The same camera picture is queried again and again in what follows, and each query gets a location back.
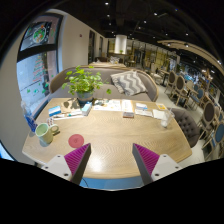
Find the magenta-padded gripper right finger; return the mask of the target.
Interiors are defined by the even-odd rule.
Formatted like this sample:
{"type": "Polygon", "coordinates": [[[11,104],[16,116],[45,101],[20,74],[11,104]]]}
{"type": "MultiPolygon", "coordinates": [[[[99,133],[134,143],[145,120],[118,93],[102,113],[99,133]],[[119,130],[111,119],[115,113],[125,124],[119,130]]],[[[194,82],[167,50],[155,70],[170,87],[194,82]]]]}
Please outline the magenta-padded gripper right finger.
{"type": "Polygon", "coordinates": [[[181,170],[181,167],[167,154],[158,155],[136,143],[133,144],[132,154],[144,185],[181,170]]]}

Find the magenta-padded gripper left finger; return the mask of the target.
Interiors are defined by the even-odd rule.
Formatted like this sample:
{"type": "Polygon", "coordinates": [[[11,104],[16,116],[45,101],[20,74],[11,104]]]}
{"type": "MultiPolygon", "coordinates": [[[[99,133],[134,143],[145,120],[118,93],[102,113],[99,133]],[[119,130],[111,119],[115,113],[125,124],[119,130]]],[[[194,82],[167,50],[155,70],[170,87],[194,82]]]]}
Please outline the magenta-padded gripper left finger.
{"type": "Polygon", "coordinates": [[[56,176],[79,185],[89,157],[91,155],[91,144],[85,144],[65,156],[57,154],[42,169],[56,176]]]}

